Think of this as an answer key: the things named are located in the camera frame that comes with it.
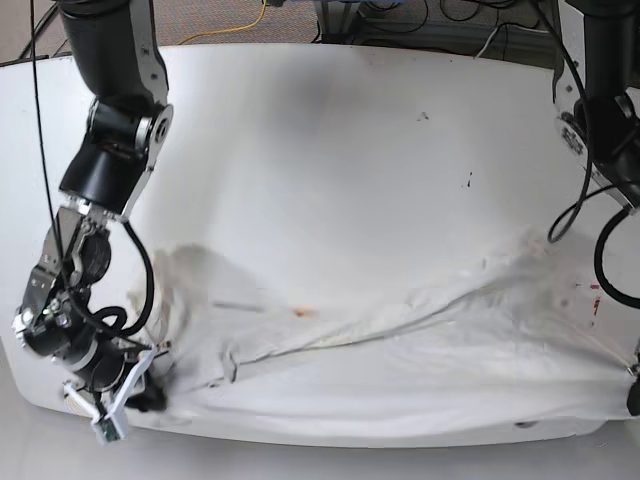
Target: table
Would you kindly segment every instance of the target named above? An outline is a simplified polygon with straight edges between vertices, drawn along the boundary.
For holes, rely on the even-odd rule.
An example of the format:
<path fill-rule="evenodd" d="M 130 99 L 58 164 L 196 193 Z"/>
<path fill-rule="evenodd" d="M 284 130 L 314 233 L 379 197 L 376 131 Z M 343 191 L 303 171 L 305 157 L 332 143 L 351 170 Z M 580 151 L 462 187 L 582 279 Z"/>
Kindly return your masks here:
<path fill-rule="evenodd" d="M 133 225 L 150 251 L 206 245 L 291 303 L 365 298 L 410 285 L 425 271 L 451 271 L 526 226 L 548 226 L 582 182 L 554 130 L 546 70 L 332 45 L 196 45 L 162 54 L 176 113 Z M 39 72 L 57 185 L 84 134 L 91 95 L 71 58 L 41 62 Z M 31 85 L 29 65 L 0 70 L 0 335 L 21 394 L 63 410 L 68 374 L 21 351 L 10 327 L 48 228 Z M 595 238 L 617 208 L 594 199 L 575 230 Z M 638 233 L 629 221 L 609 246 L 607 270 L 631 293 L 640 271 Z M 121 228 L 114 228 L 112 247 L 94 308 L 125 304 L 132 272 L 141 269 Z M 605 300 L 599 317 L 606 321 L 598 328 L 632 351 L 640 336 L 635 312 Z M 158 428 L 141 415 L 130 419 Z M 369 446 L 521 441 L 598 426 L 569 419 Z M 224 421 L 171 430 L 306 443 Z"/>

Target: white cloth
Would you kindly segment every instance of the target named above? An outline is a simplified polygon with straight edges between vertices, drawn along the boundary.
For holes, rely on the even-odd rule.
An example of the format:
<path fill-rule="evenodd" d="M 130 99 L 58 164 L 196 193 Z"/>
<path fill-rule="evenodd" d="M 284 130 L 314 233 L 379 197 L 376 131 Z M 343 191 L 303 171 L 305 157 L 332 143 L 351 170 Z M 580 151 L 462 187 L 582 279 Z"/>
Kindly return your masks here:
<path fill-rule="evenodd" d="M 591 248 L 529 232 L 450 278 L 303 315 L 229 284 L 204 248 L 157 252 L 169 411 L 361 438 L 627 418 L 633 351 L 594 328 Z"/>

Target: table surface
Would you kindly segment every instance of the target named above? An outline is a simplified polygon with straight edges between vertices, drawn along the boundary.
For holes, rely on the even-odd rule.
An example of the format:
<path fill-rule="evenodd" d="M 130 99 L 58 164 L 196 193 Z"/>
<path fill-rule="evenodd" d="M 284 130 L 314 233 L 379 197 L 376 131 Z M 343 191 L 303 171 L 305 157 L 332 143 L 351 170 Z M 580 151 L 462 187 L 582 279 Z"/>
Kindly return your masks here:
<path fill-rule="evenodd" d="M 174 123 L 132 224 L 149 251 L 204 245 L 285 302 L 368 298 L 420 283 L 425 272 L 451 272 L 525 228 L 546 229 L 582 182 L 554 129 L 549 71 L 349 46 L 203 45 L 162 54 Z M 43 61 L 39 73 L 57 185 L 84 134 L 91 94 L 71 58 Z M 30 75 L 29 65 L 0 70 L 0 336 L 22 395 L 63 410 L 68 374 L 20 350 L 10 328 L 48 228 Z M 595 238 L 617 209 L 594 199 L 575 231 Z M 640 293 L 638 233 L 637 221 L 623 225 L 607 264 L 631 293 Z M 141 270 L 121 228 L 112 246 L 94 308 L 125 303 L 132 272 Z M 596 328 L 631 352 L 640 336 L 635 313 L 605 300 L 598 316 Z M 171 429 L 304 443 L 224 419 Z"/>

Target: red mark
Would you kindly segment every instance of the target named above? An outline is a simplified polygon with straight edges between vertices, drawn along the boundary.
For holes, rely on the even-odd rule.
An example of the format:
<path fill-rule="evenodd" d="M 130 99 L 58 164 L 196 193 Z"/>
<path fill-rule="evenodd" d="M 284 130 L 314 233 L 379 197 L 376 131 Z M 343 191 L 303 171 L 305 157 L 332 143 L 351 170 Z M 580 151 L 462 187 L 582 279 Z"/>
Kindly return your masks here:
<path fill-rule="evenodd" d="M 593 316 L 594 317 L 598 314 L 598 308 L 600 307 L 600 300 L 602 300 L 602 297 L 600 295 L 598 295 L 596 297 L 596 301 L 593 302 Z"/>

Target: white fabric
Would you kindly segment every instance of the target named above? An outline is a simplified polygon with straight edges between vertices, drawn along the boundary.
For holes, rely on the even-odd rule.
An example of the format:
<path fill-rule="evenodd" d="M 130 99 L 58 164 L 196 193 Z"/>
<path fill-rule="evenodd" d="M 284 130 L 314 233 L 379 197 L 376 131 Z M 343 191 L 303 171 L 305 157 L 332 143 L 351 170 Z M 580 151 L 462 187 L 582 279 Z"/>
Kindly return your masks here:
<path fill-rule="evenodd" d="M 204 248 L 158 252 L 148 333 L 172 341 L 169 413 L 363 438 L 626 418 L 633 352 L 593 328 L 590 248 L 529 232 L 450 278 L 302 315 Z"/>

